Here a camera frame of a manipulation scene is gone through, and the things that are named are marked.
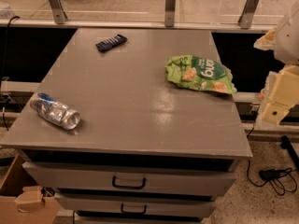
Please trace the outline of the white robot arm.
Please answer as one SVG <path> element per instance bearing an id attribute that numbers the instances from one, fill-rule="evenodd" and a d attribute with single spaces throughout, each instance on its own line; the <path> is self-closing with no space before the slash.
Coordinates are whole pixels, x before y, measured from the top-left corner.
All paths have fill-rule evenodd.
<path id="1" fill-rule="evenodd" d="M 285 64 L 276 74 L 262 111 L 263 120 L 280 124 L 299 102 L 299 1 L 276 27 L 258 38 L 253 47 L 273 50 L 275 59 Z"/>

